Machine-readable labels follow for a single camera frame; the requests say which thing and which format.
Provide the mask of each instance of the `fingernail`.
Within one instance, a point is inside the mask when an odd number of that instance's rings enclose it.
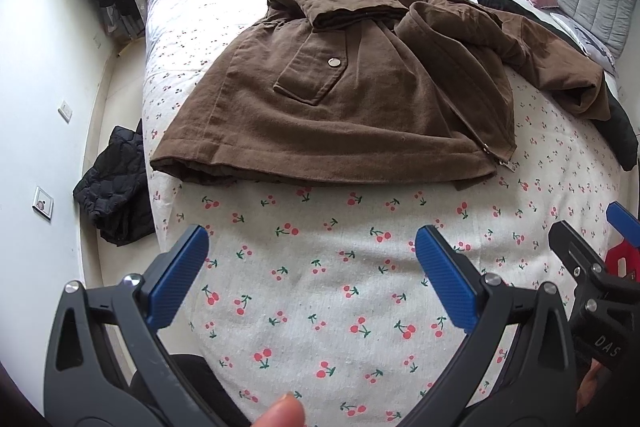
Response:
[[[283,394],[279,399],[276,400],[276,403],[287,399],[288,396],[293,396],[293,393],[289,391],[288,393]]]

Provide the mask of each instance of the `jacket pocket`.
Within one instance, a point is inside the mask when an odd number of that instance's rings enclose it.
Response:
[[[344,31],[311,32],[282,71],[273,90],[318,105],[347,68]]]

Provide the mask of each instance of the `screw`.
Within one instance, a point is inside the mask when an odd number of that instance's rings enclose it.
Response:
[[[142,277],[138,273],[130,273],[122,278],[122,283],[125,286],[138,286],[142,281]]]
[[[497,273],[488,273],[484,276],[484,282],[489,286],[500,286],[500,283],[502,283],[502,277]]]
[[[555,295],[556,293],[558,293],[558,288],[552,282],[545,282],[542,287],[549,295]]]
[[[80,283],[78,281],[69,281],[65,285],[65,292],[76,293],[80,289]]]

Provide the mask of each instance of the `bed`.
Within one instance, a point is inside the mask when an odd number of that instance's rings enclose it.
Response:
[[[150,0],[148,158],[212,61],[264,11],[265,0]],[[607,81],[616,92],[613,77]],[[161,248],[190,223],[209,232],[210,254],[183,304],[183,327],[249,420],[291,391],[308,425],[389,425],[427,393],[463,332],[415,261],[415,231],[425,224],[482,272],[523,287],[555,282],[570,310],[572,280],[548,249],[548,227],[565,219],[606,253],[613,239],[604,212],[618,199],[620,167],[591,123],[511,70],[510,82],[514,171],[502,168],[465,190],[247,181],[203,187],[149,169]],[[474,399],[490,392],[512,334]]]

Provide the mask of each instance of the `blue gripper pad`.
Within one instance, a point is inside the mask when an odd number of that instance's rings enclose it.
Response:
[[[470,283],[479,281],[476,268],[465,255],[453,251],[432,225],[418,229],[415,256],[453,324],[469,334],[478,322],[479,292]]]
[[[640,223],[617,201],[607,207],[607,221],[634,248],[640,248]]]
[[[146,296],[146,325],[152,331],[167,327],[174,320],[184,296],[209,253],[209,233],[191,225],[174,247],[161,254],[143,275],[141,289]]]

